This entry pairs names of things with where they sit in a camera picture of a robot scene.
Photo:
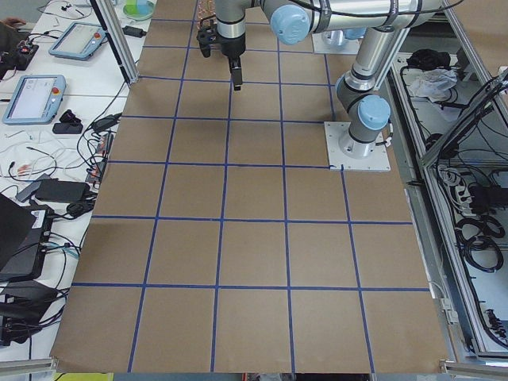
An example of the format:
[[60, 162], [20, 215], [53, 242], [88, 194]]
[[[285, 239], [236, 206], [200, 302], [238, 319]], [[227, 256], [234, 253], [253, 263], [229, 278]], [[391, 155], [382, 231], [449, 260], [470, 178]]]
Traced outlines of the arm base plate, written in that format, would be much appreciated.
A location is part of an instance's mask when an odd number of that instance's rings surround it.
[[349, 122], [327, 121], [324, 123], [325, 139], [332, 171], [375, 171], [391, 170], [383, 134], [378, 132], [376, 140], [359, 143], [349, 134]]
[[360, 48], [360, 42], [346, 39], [342, 30], [314, 33], [312, 41], [314, 52], [319, 54], [355, 56]]

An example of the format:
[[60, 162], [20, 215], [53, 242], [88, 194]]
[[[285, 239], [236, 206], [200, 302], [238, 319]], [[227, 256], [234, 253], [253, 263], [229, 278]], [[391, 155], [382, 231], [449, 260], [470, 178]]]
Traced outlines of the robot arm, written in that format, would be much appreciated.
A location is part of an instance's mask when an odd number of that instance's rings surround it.
[[337, 80], [336, 92], [351, 123], [338, 140], [340, 150], [354, 159], [370, 156], [391, 108], [374, 92], [379, 69], [389, 65], [388, 51], [398, 31], [428, 21], [449, 9], [444, 1], [216, 1], [215, 13], [201, 21], [197, 41], [204, 56], [217, 44], [228, 58], [235, 90], [242, 86], [241, 55], [245, 51], [245, 11], [259, 7], [271, 31], [285, 45], [310, 34], [365, 29], [355, 61]]

